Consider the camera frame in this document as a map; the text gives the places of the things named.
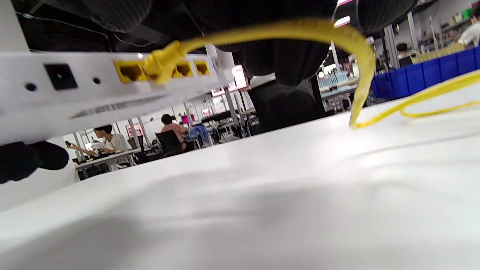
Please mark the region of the person's left hand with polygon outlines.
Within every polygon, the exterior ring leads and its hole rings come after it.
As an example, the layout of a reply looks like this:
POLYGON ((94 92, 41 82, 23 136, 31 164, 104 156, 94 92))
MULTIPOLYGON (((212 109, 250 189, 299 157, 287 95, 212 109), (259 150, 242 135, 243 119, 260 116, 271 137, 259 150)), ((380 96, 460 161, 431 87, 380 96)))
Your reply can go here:
POLYGON ((17 182, 31 176, 36 169, 60 170, 70 160, 63 147, 47 141, 26 145, 16 142, 0 147, 0 183, 17 182))

